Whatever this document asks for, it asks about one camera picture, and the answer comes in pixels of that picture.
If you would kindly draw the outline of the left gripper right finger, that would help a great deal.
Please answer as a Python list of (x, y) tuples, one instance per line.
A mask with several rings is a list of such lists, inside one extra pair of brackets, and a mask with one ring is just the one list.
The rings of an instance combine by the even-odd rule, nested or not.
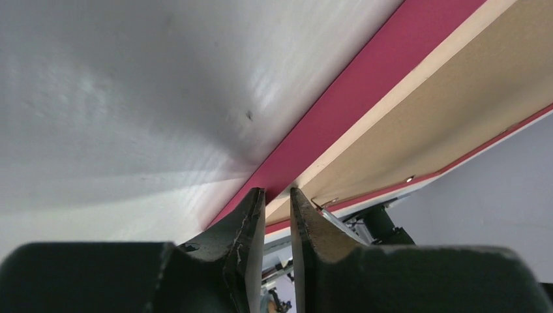
[(551, 312), (512, 250), (494, 246), (364, 245), (290, 190), (298, 312)]

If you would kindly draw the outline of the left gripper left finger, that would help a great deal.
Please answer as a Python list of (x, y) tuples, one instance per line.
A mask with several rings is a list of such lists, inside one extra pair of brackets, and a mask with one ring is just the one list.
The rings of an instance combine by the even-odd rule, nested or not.
[(172, 242), (41, 242), (1, 263), (2, 312), (258, 312), (265, 191)]

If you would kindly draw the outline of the pink photo frame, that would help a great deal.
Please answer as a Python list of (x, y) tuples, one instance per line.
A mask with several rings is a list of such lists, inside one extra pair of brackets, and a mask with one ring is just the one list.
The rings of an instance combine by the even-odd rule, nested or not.
[(331, 209), (443, 175), (552, 110), (551, 1), (405, 1), (221, 210), (292, 187)]

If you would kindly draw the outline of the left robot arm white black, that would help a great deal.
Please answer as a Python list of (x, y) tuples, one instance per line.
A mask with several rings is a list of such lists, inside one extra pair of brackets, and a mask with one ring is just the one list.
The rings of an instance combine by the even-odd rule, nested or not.
[[(382, 205), (372, 242), (291, 189), (298, 312), (551, 312), (552, 286), (512, 251), (417, 246)], [(205, 232), (171, 242), (29, 243), (1, 264), (2, 312), (259, 312), (265, 192), (252, 188)]]

